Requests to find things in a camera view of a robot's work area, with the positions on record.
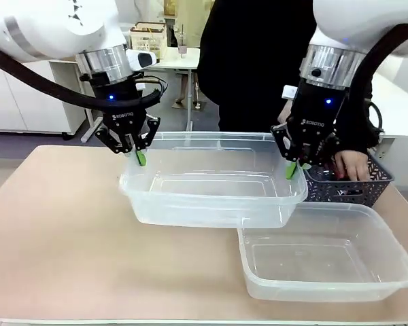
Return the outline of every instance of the white cabinet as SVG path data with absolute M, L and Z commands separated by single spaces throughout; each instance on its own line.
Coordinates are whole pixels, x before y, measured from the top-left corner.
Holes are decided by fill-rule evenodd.
M 0 130 L 26 130 L 5 74 L 0 70 Z
M 52 82 L 80 91 L 72 63 L 40 61 L 25 65 Z M 2 131 L 75 134 L 86 119 L 83 108 L 45 95 L 2 71 L 0 104 Z

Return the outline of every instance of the white desk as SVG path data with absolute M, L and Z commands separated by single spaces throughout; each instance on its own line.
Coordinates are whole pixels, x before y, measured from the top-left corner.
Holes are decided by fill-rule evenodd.
M 382 159 L 395 139 L 408 137 L 408 93 L 376 73 L 373 78 L 373 102 L 381 111 L 382 128 L 386 132 L 377 150 L 377 156 Z M 374 110 L 371 110 L 371 121 L 377 126 Z
M 154 66 L 147 67 L 147 71 L 174 72 L 188 75 L 188 121 L 186 131 L 192 131 L 192 72 L 198 68 L 200 49 L 188 48 L 188 53 L 178 53 L 177 48 L 168 48 L 165 57 Z

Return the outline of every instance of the black sleeve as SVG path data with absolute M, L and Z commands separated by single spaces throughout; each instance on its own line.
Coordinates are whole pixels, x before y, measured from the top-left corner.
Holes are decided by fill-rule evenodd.
M 216 0 L 211 10 L 203 36 L 198 65 L 199 87 L 203 94 L 215 104 L 222 104 L 226 78 L 226 58 L 231 53 L 226 36 L 229 34 L 230 17 L 233 13 L 233 0 Z

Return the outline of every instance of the clear plastic container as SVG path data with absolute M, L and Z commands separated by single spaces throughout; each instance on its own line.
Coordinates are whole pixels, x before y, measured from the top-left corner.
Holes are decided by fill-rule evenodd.
M 284 228 L 240 229 L 239 243 L 256 299 L 372 302 L 408 287 L 408 254 L 366 206 L 304 202 Z
M 270 134 L 160 132 L 147 165 L 129 158 L 120 188 L 142 223 L 203 228 L 280 228 L 307 197 L 298 167 Z

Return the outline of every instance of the brown table surface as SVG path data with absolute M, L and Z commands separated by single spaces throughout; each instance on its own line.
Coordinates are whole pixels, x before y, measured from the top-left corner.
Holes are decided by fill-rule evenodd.
M 118 190 L 125 157 L 38 147 L 0 189 L 0 319 L 408 323 L 408 289 L 375 303 L 252 299 L 236 230 L 139 223 Z M 375 209 L 408 252 L 408 204 Z

